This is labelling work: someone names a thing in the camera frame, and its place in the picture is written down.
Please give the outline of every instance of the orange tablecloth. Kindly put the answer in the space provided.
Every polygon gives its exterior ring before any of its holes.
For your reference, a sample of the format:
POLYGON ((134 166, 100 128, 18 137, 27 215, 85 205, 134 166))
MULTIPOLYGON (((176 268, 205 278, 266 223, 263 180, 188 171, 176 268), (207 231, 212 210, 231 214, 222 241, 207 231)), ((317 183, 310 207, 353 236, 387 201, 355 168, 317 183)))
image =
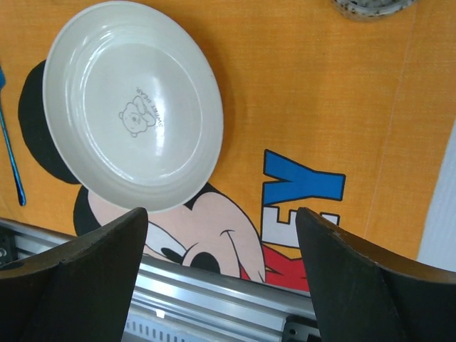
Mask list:
MULTIPOLYGON (((6 148, 0 147, 1 217, 75 234, 73 208, 81 186, 56 179, 37 163, 24 143, 18 101, 27 75, 46 58, 64 23, 96 2, 1 3, 0 63, 7 78, 1 99, 28 200, 19 206, 6 148)), ((290 210, 301 206, 338 216, 344 229, 416 257, 455 120, 456 1, 421 0, 373 23, 343 18, 329 0, 143 3, 176 20, 196 40, 219 83, 225 133, 210 183, 232 202, 213 191, 201 199, 211 202, 213 197, 219 205, 213 209, 228 220, 227 226, 248 225, 248 217, 260 233, 260 248, 248 239, 236 246, 230 235, 235 251, 246 254, 245 259, 238 256, 241 273, 249 273, 250 264, 256 269, 261 256, 251 254, 261 254, 261 248, 265 258, 275 252, 299 257, 293 243, 275 243, 274 229, 288 234, 290 210), (304 167, 339 175, 344 182, 332 179, 334 187, 342 187, 339 198, 316 198, 328 197, 318 195, 319 189, 281 197, 283 182, 276 189, 264 188, 264 182, 276 180, 270 176, 279 176, 272 170, 277 160, 285 167, 295 165, 296 175, 305 173, 304 167)), ((299 184, 304 178, 291 181, 305 187, 299 184)), ((198 239, 204 239, 217 219, 208 218, 205 210, 211 204, 202 200, 195 202, 192 216, 198 215, 199 204, 202 217, 194 221, 189 218, 179 228, 179 222, 166 217, 157 222, 170 224, 170 235, 193 222, 201 229, 198 239)), ((245 234, 255 239, 251 233, 245 234)), ((185 245, 186 238, 174 238, 185 245)), ((236 276, 230 267, 225 273, 236 276)), ((266 270, 274 270, 274 263, 266 261, 266 270)), ((249 277, 258 278, 252 271, 249 277)))

